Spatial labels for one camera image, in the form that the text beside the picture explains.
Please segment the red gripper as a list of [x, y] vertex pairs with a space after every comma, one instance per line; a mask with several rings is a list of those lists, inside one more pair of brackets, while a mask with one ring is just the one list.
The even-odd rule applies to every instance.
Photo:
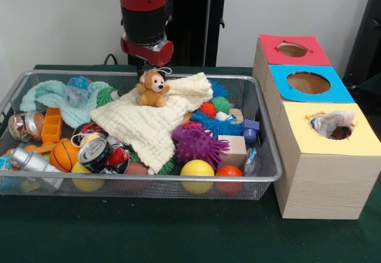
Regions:
[[174, 51], [173, 42], [165, 37], [162, 41], [154, 45], [138, 45], [127, 40], [126, 35], [120, 39], [122, 50], [137, 60], [136, 71], [138, 77], [144, 73], [145, 62], [156, 67], [162, 67], [170, 62]]

